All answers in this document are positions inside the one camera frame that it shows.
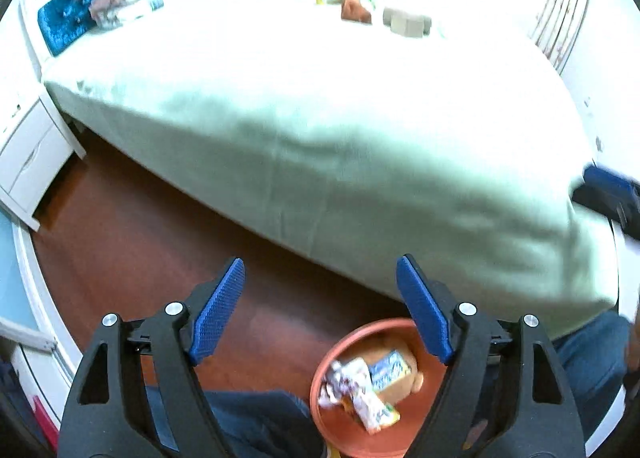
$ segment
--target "drawer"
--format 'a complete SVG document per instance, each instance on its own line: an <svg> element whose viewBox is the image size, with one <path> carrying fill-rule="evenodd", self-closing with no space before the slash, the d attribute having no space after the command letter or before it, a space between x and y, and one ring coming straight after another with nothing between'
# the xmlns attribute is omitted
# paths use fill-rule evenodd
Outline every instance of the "drawer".
<svg viewBox="0 0 640 458"><path fill-rule="evenodd" d="M27 113L0 152L0 187L9 192L34 147L53 127L41 101Z"/></svg>
<svg viewBox="0 0 640 458"><path fill-rule="evenodd" d="M60 168L71 156L71 146L54 125L28 155L9 192L28 215L32 215L42 195Z"/></svg>

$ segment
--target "mattress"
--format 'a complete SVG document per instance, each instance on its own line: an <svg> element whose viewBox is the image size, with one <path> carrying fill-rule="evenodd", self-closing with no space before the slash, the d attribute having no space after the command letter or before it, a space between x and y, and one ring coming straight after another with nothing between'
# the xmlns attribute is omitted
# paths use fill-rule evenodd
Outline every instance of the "mattress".
<svg viewBox="0 0 640 458"><path fill-rule="evenodd" d="M183 0L88 33L43 81L137 162L313 261L399 297L412 253L460 300L568 333L618 295L609 224L570 202L591 162L578 113L527 38L430 8L411 40L314 0Z"/></svg>

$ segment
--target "white nightstand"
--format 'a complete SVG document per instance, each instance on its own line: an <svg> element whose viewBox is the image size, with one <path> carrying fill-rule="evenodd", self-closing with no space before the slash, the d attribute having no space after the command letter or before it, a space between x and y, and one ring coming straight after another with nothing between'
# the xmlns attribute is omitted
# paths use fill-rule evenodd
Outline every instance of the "white nightstand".
<svg viewBox="0 0 640 458"><path fill-rule="evenodd" d="M34 231L33 212L66 160L86 152L49 94L0 88L0 203Z"/></svg>

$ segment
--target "brown floor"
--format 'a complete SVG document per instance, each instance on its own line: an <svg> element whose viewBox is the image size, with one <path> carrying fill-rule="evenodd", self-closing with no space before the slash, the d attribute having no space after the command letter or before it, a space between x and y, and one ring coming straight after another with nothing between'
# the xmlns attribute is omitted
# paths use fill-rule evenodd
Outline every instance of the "brown floor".
<svg viewBox="0 0 640 458"><path fill-rule="evenodd" d="M342 336L404 305L293 255L218 215L86 132L41 203L33 240L44 278L80 348L102 316L148 316L242 257L247 282L212 358L206 389L284 390L307 398L316 365ZM150 366L145 375L153 381Z"/></svg>

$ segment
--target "red object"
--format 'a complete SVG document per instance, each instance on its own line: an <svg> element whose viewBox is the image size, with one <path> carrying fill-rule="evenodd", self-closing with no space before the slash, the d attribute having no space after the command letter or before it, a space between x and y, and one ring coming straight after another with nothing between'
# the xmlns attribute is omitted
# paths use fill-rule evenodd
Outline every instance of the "red object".
<svg viewBox="0 0 640 458"><path fill-rule="evenodd" d="M358 343L369 336L391 335L404 340L415 356L418 371L424 374L424 383L417 393L410 394L396 408L400 420L377 434L370 435L359 420L347 414L340 406L321 409L318 394L322 379L331 362L358 354ZM367 324L351 332L335 345L322 359L311 383L311 415L325 440L343 455L353 458L401 458L422 427L444 378L446 367L427 353L412 319L386 319Z"/></svg>
<svg viewBox="0 0 640 458"><path fill-rule="evenodd" d="M42 401L37 396L33 397L33 403L35 404L33 414L36 417L36 422L38 422L38 425L42 429L42 432L44 433L44 437L47 439L50 446L53 447L54 451L57 451L58 435L60 432L58 431L58 428L53 423L53 421L50 419L49 413L47 413L47 410L44 409L44 406L42 405Z"/></svg>

